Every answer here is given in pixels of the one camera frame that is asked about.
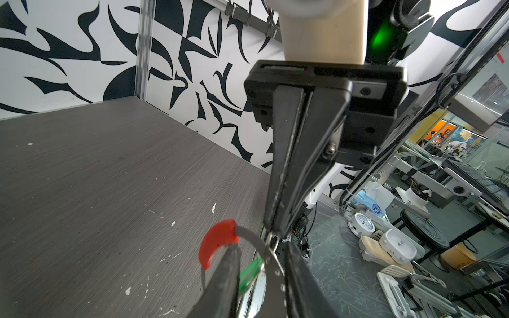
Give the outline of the green key tag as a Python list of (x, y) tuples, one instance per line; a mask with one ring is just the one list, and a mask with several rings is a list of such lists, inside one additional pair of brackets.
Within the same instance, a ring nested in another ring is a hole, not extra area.
[(239, 275), (239, 296), (248, 292), (249, 288), (257, 279), (264, 267), (264, 260), (261, 256), (254, 258), (253, 262)]

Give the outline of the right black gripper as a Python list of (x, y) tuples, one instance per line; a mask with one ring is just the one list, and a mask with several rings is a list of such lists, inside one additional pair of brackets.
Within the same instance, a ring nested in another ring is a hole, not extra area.
[(256, 121), (273, 130), (263, 222), (277, 237), (334, 162), (372, 164), (408, 91), (400, 67), (269, 60), (244, 88)]

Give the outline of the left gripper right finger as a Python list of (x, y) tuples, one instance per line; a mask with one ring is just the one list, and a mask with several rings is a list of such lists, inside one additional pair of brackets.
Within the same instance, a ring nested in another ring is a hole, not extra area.
[(338, 317), (294, 242), (284, 251), (284, 277), (288, 317)]

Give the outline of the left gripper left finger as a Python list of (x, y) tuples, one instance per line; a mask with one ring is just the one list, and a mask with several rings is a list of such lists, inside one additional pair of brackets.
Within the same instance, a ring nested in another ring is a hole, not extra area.
[(241, 249), (228, 245), (209, 284), (188, 317), (236, 317)]

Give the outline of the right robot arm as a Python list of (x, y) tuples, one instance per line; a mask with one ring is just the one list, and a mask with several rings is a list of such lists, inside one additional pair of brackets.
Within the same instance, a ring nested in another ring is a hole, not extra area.
[(264, 226), (290, 232), (305, 197), (335, 164), (366, 169), (408, 93), (397, 63), (431, 31), (429, 1), (268, 1), (282, 61), (260, 60), (244, 83), (255, 119), (273, 131)]

